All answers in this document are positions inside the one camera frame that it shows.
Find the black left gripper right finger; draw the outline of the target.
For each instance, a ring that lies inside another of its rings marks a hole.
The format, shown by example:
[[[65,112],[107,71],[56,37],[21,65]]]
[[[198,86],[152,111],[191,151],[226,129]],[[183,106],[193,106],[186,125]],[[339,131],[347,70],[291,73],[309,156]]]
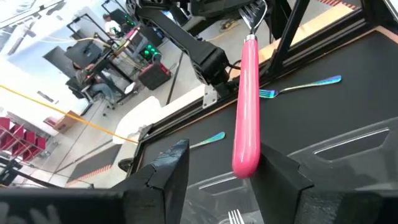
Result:
[[[261,144],[259,164],[250,181],[264,224],[294,224],[302,191],[313,187],[299,167],[298,162]]]

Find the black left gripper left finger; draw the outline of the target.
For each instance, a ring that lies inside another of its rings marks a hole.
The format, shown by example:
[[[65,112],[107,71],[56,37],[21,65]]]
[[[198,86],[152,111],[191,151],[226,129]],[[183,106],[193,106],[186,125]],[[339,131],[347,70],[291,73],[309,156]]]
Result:
[[[190,145],[182,139],[123,181],[126,224],[180,224]]]

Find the pink handled silver fork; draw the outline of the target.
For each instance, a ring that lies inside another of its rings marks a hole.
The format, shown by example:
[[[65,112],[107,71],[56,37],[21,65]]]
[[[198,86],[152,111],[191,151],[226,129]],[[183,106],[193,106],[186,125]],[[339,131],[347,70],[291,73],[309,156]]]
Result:
[[[230,224],[245,224],[241,213],[238,209],[231,210],[228,212],[228,218]]]
[[[253,175],[261,156],[259,49],[256,31],[267,10],[266,0],[255,0],[239,9],[250,29],[242,49],[233,143],[232,168],[239,179]]]

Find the rainbow metal fork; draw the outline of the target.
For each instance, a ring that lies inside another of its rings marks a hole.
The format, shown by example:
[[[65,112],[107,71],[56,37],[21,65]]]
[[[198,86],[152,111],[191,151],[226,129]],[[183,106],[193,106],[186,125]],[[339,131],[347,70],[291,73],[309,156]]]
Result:
[[[324,85],[332,85],[335,83],[339,83],[340,81],[342,81],[342,76],[337,75],[337,76],[326,78],[324,80],[319,80],[316,82],[303,84],[303,85],[292,86],[292,87],[284,88],[282,90],[259,90],[259,97],[265,98],[265,99],[273,99],[280,94],[287,93],[290,91],[295,91],[295,90],[304,89],[304,88],[312,88],[312,87],[317,87],[317,86],[324,86]]]
[[[206,139],[206,140],[204,140],[202,142],[199,142],[199,143],[196,143],[196,144],[190,146],[190,149],[193,149],[193,148],[196,148],[196,147],[200,147],[200,146],[203,146],[205,144],[211,144],[211,143],[216,142],[216,141],[220,141],[220,140],[224,139],[225,136],[226,136],[225,132],[220,132],[220,133],[218,133],[218,134],[216,134],[216,135],[214,135],[214,136],[212,136],[212,137],[210,137],[210,138],[208,138],[208,139]]]

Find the trash can with white bag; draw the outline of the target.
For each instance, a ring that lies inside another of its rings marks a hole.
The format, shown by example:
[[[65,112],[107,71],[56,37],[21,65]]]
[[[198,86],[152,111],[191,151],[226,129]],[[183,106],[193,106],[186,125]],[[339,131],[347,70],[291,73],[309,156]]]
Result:
[[[124,144],[128,136],[137,134],[140,128],[153,123],[161,109],[159,100],[154,96],[150,96],[139,103],[118,123],[114,132],[113,143]]]

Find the black floor mat striped edge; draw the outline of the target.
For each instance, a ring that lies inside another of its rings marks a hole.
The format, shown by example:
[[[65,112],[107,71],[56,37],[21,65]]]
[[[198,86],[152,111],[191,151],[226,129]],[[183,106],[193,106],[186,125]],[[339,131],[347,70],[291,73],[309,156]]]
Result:
[[[110,148],[77,164],[65,186],[79,182],[85,182],[87,178],[100,174],[112,168],[116,156],[119,154],[121,145]]]

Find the black table mat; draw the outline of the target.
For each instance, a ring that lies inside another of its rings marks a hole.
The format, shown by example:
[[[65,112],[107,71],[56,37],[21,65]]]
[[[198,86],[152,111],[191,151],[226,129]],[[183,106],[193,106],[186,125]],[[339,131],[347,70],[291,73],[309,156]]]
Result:
[[[374,30],[282,77],[271,88],[333,75],[341,75],[342,81],[262,100],[261,143],[288,157],[313,144],[398,117],[397,36]],[[230,104],[152,136],[140,148],[138,168],[181,139],[197,143],[225,132],[223,140],[191,152],[187,186],[232,172],[235,111],[235,104]],[[301,193],[294,224],[398,224],[398,190],[336,189],[313,183]]]

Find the red and black equipment box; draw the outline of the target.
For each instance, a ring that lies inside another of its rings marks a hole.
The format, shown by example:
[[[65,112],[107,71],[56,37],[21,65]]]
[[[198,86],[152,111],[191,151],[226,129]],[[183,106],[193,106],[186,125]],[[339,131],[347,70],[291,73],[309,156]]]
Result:
[[[160,62],[148,65],[138,75],[139,81],[149,90],[155,90],[170,78],[171,71]]]

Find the person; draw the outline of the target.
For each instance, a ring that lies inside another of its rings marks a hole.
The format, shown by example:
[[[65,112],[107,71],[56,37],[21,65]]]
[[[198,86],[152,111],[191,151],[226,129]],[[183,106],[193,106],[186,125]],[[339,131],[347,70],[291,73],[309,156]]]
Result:
[[[105,21],[104,30],[106,33],[111,37],[119,37],[121,33],[120,25],[116,21],[112,20],[109,14],[103,14],[103,19]]]
[[[73,62],[73,68],[75,69],[75,77],[81,88],[85,88],[86,86],[90,86],[90,89],[93,91],[100,91],[102,94],[107,97],[111,104],[115,104],[116,102],[116,94],[115,92],[106,84],[105,81],[101,80],[92,80],[86,81],[89,73],[92,71],[95,65],[89,64],[85,68],[80,67],[77,63]]]

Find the cardboard box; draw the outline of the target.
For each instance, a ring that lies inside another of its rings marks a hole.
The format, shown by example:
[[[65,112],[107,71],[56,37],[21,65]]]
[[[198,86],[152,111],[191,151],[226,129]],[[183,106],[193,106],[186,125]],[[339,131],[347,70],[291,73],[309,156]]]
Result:
[[[60,120],[58,120],[55,123],[55,126],[53,127],[54,130],[56,130],[59,133],[64,133],[77,122],[77,120],[69,117],[69,115],[72,115],[77,118],[81,118],[81,116],[74,113],[73,111],[69,111],[66,115],[64,115]]]

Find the red chair stack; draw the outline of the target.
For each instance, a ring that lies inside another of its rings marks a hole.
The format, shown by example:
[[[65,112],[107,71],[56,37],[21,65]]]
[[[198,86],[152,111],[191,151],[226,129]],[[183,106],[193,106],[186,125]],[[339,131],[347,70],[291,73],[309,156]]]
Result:
[[[0,152],[3,151],[20,161],[30,162],[46,152],[46,139],[7,117],[0,117]]]

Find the black curved bracket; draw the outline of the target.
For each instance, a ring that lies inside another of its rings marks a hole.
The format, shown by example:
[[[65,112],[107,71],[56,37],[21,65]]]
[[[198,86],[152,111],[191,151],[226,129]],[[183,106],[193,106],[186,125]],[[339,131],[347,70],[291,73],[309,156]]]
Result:
[[[126,159],[122,159],[118,162],[118,167],[123,170],[124,172],[129,172],[131,170],[131,168],[133,167],[134,164],[134,158],[130,157],[130,158],[126,158]]]

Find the black metal table frame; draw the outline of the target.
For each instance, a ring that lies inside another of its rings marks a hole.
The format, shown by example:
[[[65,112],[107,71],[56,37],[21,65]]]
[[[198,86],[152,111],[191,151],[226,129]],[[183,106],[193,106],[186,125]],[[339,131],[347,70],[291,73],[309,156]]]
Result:
[[[287,22],[282,25],[282,33],[280,42],[276,51],[272,54],[271,61],[267,65],[263,65],[259,62],[259,79],[261,74],[265,74],[267,77],[274,77],[277,75],[280,69],[282,69],[283,61],[287,58],[288,54],[294,50],[292,47],[292,41],[294,35],[299,28],[299,24],[302,20],[304,12],[307,9],[310,0],[297,0],[295,6],[289,14]],[[271,16],[272,10],[270,6],[272,5],[271,0],[266,0],[268,10],[262,21],[270,21],[273,26],[277,26],[279,23],[275,18]]]

